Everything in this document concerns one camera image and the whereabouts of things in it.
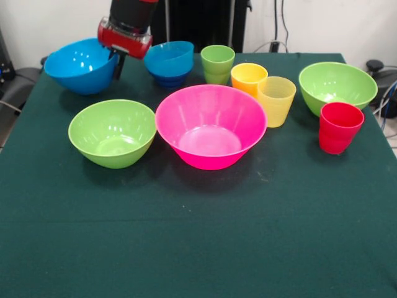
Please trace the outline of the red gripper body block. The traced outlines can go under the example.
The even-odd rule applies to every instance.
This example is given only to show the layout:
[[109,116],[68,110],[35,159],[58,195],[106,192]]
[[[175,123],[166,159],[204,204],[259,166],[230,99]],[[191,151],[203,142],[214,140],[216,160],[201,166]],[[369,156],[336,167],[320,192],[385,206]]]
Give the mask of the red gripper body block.
[[143,59],[153,42],[153,36],[124,31],[111,24],[108,17],[103,17],[97,29],[97,39],[106,48]]

